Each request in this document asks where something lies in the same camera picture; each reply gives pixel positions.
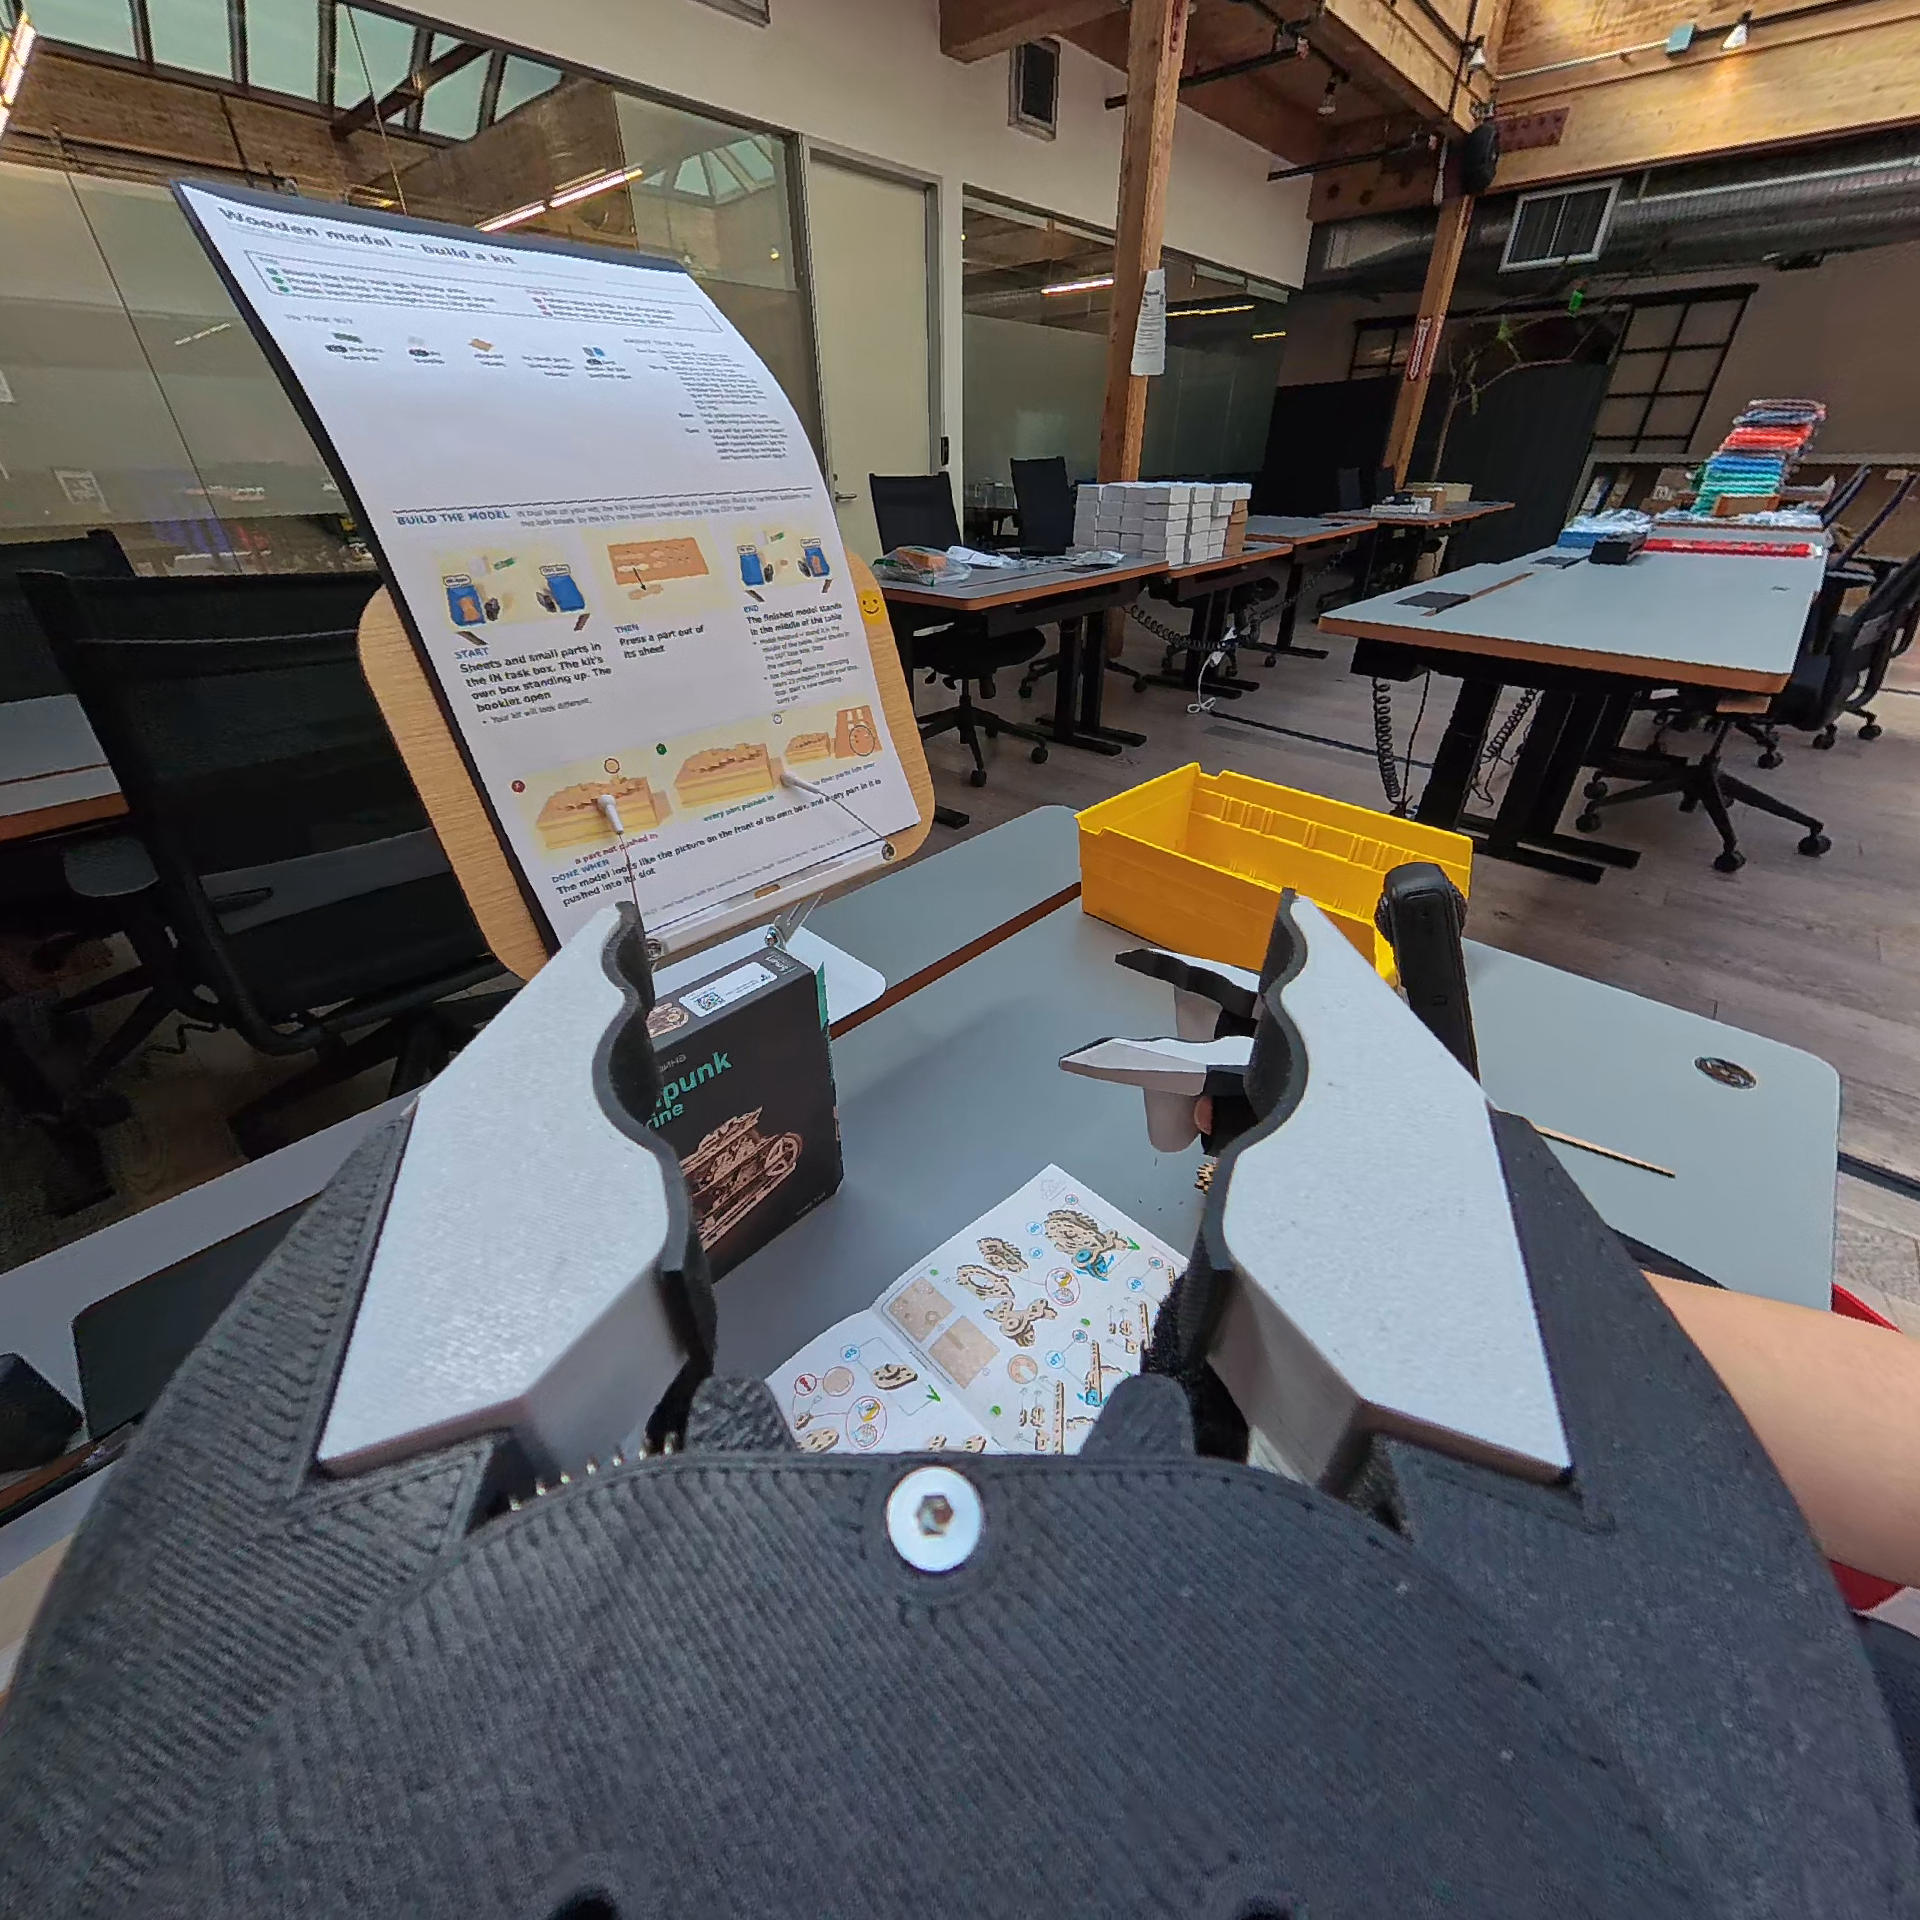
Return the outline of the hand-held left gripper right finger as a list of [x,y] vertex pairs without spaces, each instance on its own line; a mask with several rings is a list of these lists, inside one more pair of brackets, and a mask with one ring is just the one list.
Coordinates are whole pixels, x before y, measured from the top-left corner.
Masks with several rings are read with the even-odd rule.
[[1247,1066],[1256,1122],[1196,1235],[1196,1359],[1259,1445],[1326,1488],[1372,1433],[1566,1478],[1482,1091],[1297,895],[1273,916]]

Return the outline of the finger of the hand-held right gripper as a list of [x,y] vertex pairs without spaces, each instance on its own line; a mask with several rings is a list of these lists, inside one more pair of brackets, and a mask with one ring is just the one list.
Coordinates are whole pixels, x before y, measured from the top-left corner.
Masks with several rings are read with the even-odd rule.
[[1255,1041],[1096,1041],[1059,1058],[1059,1069],[1087,1081],[1137,1086],[1143,1091],[1145,1133],[1155,1149],[1175,1155],[1192,1139],[1212,1139],[1242,1099],[1242,1073]]
[[1259,973],[1233,962],[1215,962],[1175,948],[1127,948],[1116,966],[1170,986],[1176,995],[1199,996],[1227,1012],[1255,1012],[1259,999]]

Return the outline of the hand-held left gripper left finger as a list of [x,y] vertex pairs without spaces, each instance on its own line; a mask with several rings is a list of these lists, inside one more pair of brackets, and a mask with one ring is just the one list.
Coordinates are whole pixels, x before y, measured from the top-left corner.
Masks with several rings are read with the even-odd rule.
[[682,1422],[717,1308],[645,1028],[639,913],[592,916],[415,1099],[320,1471],[507,1433],[586,1475]]

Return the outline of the person's right forearm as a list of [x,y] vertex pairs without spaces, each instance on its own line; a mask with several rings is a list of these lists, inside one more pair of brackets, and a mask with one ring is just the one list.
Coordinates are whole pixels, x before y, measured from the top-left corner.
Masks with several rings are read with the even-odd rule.
[[1737,1401],[1823,1551],[1916,1583],[1916,1339],[1830,1311],[1649,1278]]

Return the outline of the grey desk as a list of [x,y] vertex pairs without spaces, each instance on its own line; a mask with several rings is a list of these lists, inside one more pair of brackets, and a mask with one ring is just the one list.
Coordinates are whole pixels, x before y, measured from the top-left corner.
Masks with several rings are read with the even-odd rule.
[[[1069,811],[1037,809],[807,921],[899,995],[835,1036],[840,1192],[717,1285],[726,1372],[767,1373],[1045,1162],[1192,1243],[1192,1155],[1145,1142],[1137,1091],[1056,1069],[1079,1043],[1175,1023],[1162,986],[1116,969],[1126,933],[1070,899],[1073,881]],[[1610,1225],[1720,1285],[1829,1306],[1837,1069],[1475,941],[1466,973],[1493,1106],[1676,1172],[1556,1146]],[[1760,1082],[1722,1088],[1695,1058]]]

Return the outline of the yellow plastic bin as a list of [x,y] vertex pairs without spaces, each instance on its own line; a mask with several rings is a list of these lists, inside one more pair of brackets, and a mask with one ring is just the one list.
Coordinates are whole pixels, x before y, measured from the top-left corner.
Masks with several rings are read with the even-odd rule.
[[1400,863],[1439,865],[1466,895],[1475,842],[1357,802],[1196,763],[1076,818],[1083,908],[1145,942],[1259,971],[1282,888],[1313,899],[1396,983],[1375,925]]

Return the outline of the thin wooden stick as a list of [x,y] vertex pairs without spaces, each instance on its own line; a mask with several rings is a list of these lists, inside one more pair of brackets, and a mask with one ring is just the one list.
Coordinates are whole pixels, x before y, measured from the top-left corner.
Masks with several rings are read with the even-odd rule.
[[1575,1149],[1575,1152],[1583,1152],[1583,1155],[1590,1155],[1590,1156],[1603,1156],[1603,1161],[1607,1161],[1607,1162],[1630,1166],[1630,1168],[1637,1168],[1637,1172],[1646,1172],[1646,1175],[1653,1175],[1653,1178],[1662,1178],[1662,1179],[1675,1179],[1675,1178],[1676,1178],[1676,1172],[1675,1172],[1672,1166],[1652,1162],[1652,1161],[1637,1156],[1637,1155],[1629,1155],[1629,1152],[1623,1152],[1623,1149],[1613,1149],[1613,1146],[1603,1146],[1603,1142],[1593,1142],[1593,1139],[1583,1139],[1583,1136],[1566,1133],[1566,1132],[1559,1132],[1559,1128],[1553,1128],[1553,1125],[1545,1125],[1545,1122],[1540,1122],[1540,1119],[1532,1119],[1532,1125],[1533,1125],[1533,1132],[1536,1132],[1543,1139],[1549,1139],[1549,1142],[1569,1146],[1569,1149]]

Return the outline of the black model kit box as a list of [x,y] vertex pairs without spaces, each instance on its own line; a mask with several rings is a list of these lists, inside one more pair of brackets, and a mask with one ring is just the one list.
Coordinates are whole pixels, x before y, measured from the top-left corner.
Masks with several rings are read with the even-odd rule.
[[843,1183],[819,973],[760,945],[657,995],[650,1128],[676,1152],[712,1279]]

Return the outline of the illustrated instruction booklet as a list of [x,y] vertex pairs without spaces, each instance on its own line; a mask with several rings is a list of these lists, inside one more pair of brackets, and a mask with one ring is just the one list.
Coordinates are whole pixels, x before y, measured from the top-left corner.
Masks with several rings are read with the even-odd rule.
[[815,1453],[1073,1453],[1186,1256],[1045,1166],[767,1376]]

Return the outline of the long grey table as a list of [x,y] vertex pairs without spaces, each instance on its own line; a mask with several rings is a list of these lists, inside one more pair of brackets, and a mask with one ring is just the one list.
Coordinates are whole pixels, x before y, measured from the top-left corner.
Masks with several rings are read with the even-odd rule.
[[[1467,832],[1482,858],[1593,883],[1640,861],[1556,832],[1607,705],[1646,686],[1775,693],[1790,678],[1823,575],[1823,555],[1763,539],[1739,542],[1739,555],[1646,549],[1629,563],[1540,552],[1339,605],[1320,631],[1353,641],[1363,678],[1460,681],[1420,823]],[[1509,686],[1536,688],[1543,703],[1496,813],[1472,821],[1482,743]]]

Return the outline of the grey table with wood edge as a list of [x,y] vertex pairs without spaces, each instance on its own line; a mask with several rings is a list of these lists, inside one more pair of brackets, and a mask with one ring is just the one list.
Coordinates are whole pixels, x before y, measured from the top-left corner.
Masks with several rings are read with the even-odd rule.
[[1166,668],[1156,682],[1183,688],[1195,703],[1256,692],[1256,682],[1233,675],[1237,651],[1256,642],[1242,636],[1242,619],[1255,616],[1256,631],[1259,608],[1273,603],[1289,611],[1297,585],[1300,565],[1290,539],[1246,539],[1239,552],[1219,561],[1167,569],[1150,583],[1150,595],[1187,611],[1186,663]]
[[[1079,752],[1113,756],[1127,746],[1143,746],[1143,733],[1105,729],[1099,723],[1105,659],[1099,619],[1105,611],[1127,608],[1143,583],[1155,575],[1156,565],[1150,563],[1116,563],[1103,569],[1042,563],[1029,572],[973,572],[969,583],[955,588],[880,583],[880,592],[902,595],[926,608],[933,628],[980,625],[987,636],[999,636],[1026,628],[1042,631],[1045,622],[1056,625],[1053,711],[1037,721],[1037,726],[1022,726],[1040,732],[1045,749],[1073,746]],[[896,646],[902,665],[915,668],[909,642],[896,641]]]

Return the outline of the stack of white boxes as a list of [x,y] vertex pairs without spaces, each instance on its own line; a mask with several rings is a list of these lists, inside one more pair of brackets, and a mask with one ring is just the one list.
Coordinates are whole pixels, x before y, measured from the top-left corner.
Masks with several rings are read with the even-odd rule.
[[1242,552],[1250,482],[1083,482],[1073,549],[1187,565]]

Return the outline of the wooden document stand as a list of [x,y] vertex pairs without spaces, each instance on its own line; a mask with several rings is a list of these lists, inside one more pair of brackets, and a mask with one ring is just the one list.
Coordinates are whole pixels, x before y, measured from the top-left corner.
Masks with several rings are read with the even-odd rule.
[[[722,938],[767,922],[785,906],[852,886],[852,881],[876,878],[883,865],[902,865],[923,849],[933,825],[933,782],[886,599],[869,563],[852,556],[846,572],[856,588],[880,709],[915,793],[917,823],[889,835],[886,852],[855,852],[797,881],[740,895],[680,929],[660,929],[647,916],[645,942],[655,962],[702,952]],[[423,665],[420,649],[386,588],[375,592],[363,611],[357,649],[383,721],[429,813],[429,825],[452,863],[489,952],[503,969],[529,981],[545,966],[555,938],[523,891],[512,849],[503,842],[460,752],[460,733],[445,721],[437,681]]]

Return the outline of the stack of coloured packs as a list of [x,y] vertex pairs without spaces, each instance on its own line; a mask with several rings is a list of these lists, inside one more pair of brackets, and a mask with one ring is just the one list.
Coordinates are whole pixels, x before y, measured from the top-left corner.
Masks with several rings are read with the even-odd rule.
[[1829,418],[1803,396],[1749,401],[1712,458],[1695,472],[1695,513],[1752,516],[1780,509],[1790,468]]

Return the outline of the wooden post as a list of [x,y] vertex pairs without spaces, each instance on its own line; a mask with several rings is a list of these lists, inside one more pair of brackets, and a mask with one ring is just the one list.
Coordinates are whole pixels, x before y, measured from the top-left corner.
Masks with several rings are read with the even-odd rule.
[[1113,286],[1096,479],[1139,478],[1145,375],[1133,375],[1143,282],[1162,265],[1166,179],[1186,61],[1187,3],[1132,3],[1119,131]]
[[1420,435],[1432,369],[1442,339],[1460,255],[1475,222],[1475,209],[1475,196],[1447,196],[1436,209],[1436,229],[1429,249],[1413,331],[1406,348],[1402,379],[1380,458],[1380,465],[1389,468],[1390,488],[1406,482],[1406,468]]

